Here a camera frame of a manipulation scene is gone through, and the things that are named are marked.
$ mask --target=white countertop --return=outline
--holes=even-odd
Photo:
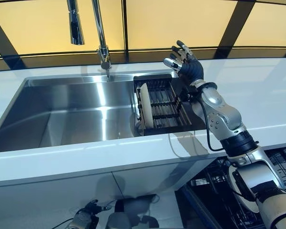
[[[205,60],[201,63],[204,79],[215,82],[226,102],[240,111],[254,140],[266,148],[286,146],[286,58]],[[162,63],[118,64],[112,66],[111,72],[163,69],[167,67]],[[100,66],[72,66],[0,72],[0,118],[27,77],[100,71]],[[207,148],[205,131],[192,134]],[[211,144],[213,148],[221,147],[213,135]],[[199,154],[187,152],[173,134],[1,152],[0,181],[109,167],[129,168],[138,163],[180,160],[180,157]]]

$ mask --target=black glove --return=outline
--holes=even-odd
[[[165,58],[165,65],[173,68],[187,84],[191,84],[196,80],[204,79],[204,69],[201,63],[193,55],[192,51],[181,41],[177,41],[176,46],[172,46],[172,50],[177,56],[171,53],[170,58]]]

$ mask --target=black cable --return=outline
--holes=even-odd
[[[197,102],[199,102],[199,104],[200,104],[200,106],[201,106],[201,108],[202,108],[202,111],[203,111],[203,113],[204,113],[204,121],[205,121],[205,127],[206,127],[206,139],[207,139],[208,146],[209,146],[210,150],[215,151],[215,152],[216,152],[216,151],[221,151],[221,150],[223,150],[224,148],[213,149],[213,148],[211,147],[209,122],[208,122],[208,117],[207,117],[207,115],[206,115],[205,107],[204,107],[203,103],[200,101],[199,98],[196,98],[196,100],[197,100]]]
[[[51,229],[55,229],[55,228],[59,227],[60,225],[64,224],[65,222],[68,222],[68,221],[70,221],[70,220],[72,220],[72,219],[73,219],[73,218],[67,219],[67,220],[65,220],[64,222],[61,222],[60,224],[56,225],[54,228],[51,228]]]

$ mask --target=yellow window panel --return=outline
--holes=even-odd
[[[286,46],[286,6],[255,3],[235,46]]]
[[[130,49],[218,46],[237,1],[127,0]]]
[[[91,51],[99,38],[91,0],[77,0],[84,45],[70,41],[67,0],[31,0],[0,3],[0,26],[18,54]],[[121,0],[100,0],[106,43],[124,49]]]

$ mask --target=faucet spout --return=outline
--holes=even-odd
[[[101,59],[101,68],[106,70],[107,78],[109,78],[109,69],[111,68],[111,61],[109,56],[109,49],[106,45],[103,23],[102,23],[102,16],[100,10],[100,3],[99,0],[92,0],[93,11],[95,16],[96,28],[99,34],[100,46],[97,50],[98,55]]]

